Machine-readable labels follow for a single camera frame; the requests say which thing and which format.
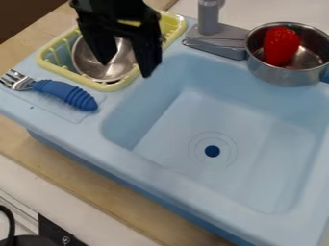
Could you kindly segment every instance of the blue drain hole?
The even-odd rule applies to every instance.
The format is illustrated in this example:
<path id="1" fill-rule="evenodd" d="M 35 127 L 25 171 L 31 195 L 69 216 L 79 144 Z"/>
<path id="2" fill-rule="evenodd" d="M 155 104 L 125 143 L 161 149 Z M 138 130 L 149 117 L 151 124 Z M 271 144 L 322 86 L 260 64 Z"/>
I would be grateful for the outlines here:
<path id="1" fill-rule="evenodd" d="M 205 154 L 210 158 L 216 158 L 220 155 L 220 149 L 217 146 L 210 145 L 205 149 Z"/>

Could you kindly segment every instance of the wooden table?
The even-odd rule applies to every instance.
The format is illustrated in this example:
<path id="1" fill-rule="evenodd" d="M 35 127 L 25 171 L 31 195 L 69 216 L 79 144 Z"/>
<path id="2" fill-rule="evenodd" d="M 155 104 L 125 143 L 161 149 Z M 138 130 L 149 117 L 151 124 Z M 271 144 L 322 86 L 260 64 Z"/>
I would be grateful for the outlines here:
<path id="1" fill-rule="evenodd" d="M 177 0 L 149 0 L 168 9 Z M 75 12 L 64 4 L 0 45 L 0 73 L 13 67 L 53 37 L 75 25 Z M 0 116 L 0 152 L 49 182 L 103 210 L 155 241 L 170 246 L 232 245 L 179 215 L 140 196 L 35 140 L 22 127 Z"/>

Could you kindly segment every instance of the blue fork handle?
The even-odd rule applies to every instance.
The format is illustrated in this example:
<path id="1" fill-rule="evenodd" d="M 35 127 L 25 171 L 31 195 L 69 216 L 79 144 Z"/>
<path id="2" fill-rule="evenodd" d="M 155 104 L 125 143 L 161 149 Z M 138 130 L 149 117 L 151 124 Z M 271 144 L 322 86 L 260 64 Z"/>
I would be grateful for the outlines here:
<path id="1" fill-rule="evenodd" d="M 95 99 L 90 94 L 64 82 L 42 80 L 33 82 L 32 88 L 38 92 L 60 98 L 81 111 L 96 111 L 98 109 Z"/>

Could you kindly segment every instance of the fork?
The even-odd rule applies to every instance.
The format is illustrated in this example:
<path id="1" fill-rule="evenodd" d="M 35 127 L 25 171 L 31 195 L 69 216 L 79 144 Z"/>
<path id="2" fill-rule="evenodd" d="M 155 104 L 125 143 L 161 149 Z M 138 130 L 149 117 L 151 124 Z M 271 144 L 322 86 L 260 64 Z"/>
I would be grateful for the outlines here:
<path id="1" fill-rule="evenodd" d="M 79 87 L 64 82 L 52 80 L 35 81 L 10 69 L 0 77 L 0 83 L 13 90 L 33 89 L 44 94 L 50 94 L 81 111 L 96 111 L 98 109 L 96 101 L 90 94 Z"/>

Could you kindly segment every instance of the toy sink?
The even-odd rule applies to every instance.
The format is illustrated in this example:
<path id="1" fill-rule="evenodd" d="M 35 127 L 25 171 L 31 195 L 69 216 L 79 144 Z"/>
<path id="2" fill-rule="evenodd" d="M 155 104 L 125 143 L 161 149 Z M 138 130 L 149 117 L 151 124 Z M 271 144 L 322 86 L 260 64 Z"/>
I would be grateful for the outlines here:
<path id="1" fill-rule="evenodd" d="M 329 85 L 267 84 L 245 61 L 189 49 L 182 39 L 148 79 L 112 93 L 84 87 L 96 113 L 5 88 L 1 112 L 235 244 L 317 245 L 329 215 Z M 34 58 L 15 69 L 74 84 Z"/>

